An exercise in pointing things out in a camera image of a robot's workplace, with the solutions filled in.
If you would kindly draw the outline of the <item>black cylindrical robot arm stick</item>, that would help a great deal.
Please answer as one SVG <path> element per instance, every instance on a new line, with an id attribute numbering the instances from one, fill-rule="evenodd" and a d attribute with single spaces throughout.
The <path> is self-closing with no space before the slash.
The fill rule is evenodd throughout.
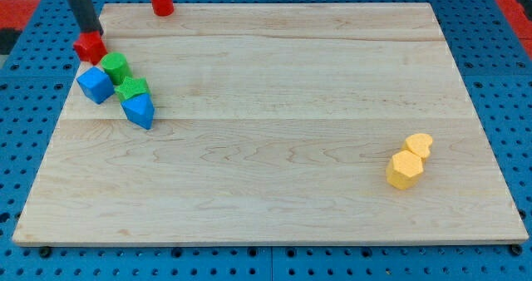
<path id="1" fill-rule="evenodd" d="M 67 0 L 81 32 L 98 32 L 103 34 L 103 28 L 96 15 L 92 0 Z"/>

